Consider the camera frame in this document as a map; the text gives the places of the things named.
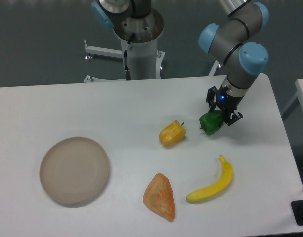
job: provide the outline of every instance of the banana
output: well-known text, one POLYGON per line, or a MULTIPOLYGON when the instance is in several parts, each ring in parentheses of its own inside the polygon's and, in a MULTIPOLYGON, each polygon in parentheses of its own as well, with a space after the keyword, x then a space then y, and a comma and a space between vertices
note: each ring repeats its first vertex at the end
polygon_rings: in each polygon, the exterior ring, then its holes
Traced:
POLYGON ((186 196, 186 200, 188 202, 199 202, 199 201, 203 201, 206 200, 218 193, 220 193, 222 190, 224 190, 231 182, 232 180, 232 176, 233 176, 233 168, 232 165, 230 163, 228 163, 226 161, 226 159, 224 158, 224 156, 220 155, 219 156, 219 160, 221 162, 222 165, 222 175, 220 177, 220 179, 201 189, 195 190, 191 193, 189 193, 186 196))

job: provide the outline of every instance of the plastic pepper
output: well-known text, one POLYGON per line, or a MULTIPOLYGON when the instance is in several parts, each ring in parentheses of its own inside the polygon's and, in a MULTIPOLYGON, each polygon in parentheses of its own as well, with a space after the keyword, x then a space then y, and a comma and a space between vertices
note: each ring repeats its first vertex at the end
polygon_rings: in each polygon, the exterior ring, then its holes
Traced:
POLYGON ((200 117, 200 125, 207 135, 216 133, 223 125, 222 111, 214 110, 200 117))
POLYGON ((183 124, 181 125, 178 121, 174 121, 161 131, 159 140, 165 147, 173 145, 185 137, 186 132, 183 124))

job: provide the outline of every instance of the toy food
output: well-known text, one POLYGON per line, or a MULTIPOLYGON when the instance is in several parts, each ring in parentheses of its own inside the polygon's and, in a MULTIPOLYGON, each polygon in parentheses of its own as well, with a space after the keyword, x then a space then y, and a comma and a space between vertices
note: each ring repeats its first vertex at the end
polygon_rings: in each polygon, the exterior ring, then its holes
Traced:
POLYGON ((156 174, 148 185, 144 195, 144 204, 154 213, 166 218, 175 219, 175 203, 169 179, 163 174, 156 174))
POLYGON ((223 125, 222 111, 214 110, 200 117, 200 125, 207 135, 216 133, 223 125))
POLYGON ((206 200, 220 193, 230 184, 234 172, 232 165, 226 161, 224 156, 219 156, 219 160, 222 165, 222 175, 220 179, 207 187, 191 192, 188 196, 186 196, 186 200, 188 202, 199 202, 206 200))
POLYGON ((174 121, 161 131, 159 140, 165 147, 173 145, 185 137, 186 132, 182 125, 178 121, 174 121))

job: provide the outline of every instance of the green bell pepper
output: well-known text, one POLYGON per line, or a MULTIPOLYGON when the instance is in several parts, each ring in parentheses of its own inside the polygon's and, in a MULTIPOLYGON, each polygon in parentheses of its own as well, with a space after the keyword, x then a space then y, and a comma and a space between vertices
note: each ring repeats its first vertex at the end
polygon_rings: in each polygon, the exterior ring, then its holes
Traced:
POLYGON ((214 110, 200 117, 200 125, 207 135, 216 133, 223 125, 222 111, 214 110))

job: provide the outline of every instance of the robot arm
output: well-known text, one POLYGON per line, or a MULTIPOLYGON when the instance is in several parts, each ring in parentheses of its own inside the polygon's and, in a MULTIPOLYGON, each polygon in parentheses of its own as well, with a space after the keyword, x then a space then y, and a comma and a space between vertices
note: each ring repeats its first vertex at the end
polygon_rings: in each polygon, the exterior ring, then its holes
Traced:
POLYGON ((121 25, 128 17, 144 17, 151 11, 151 0, 94 0, 91 4, 96 19, 106 29, 121 25))
POLYGON ((243 117, 236 112, 237 106, 268 62, 267 50, 262 45, 244 42, 267 24, 269 13, 264 5, 250 0, 219 0, 219 3, 230 21, 222 27, 208 25, 198 43, 229 70, 219 89, 208 90, 206 102, 210 111, 219 107, 223 122, 230 126, 243 117))

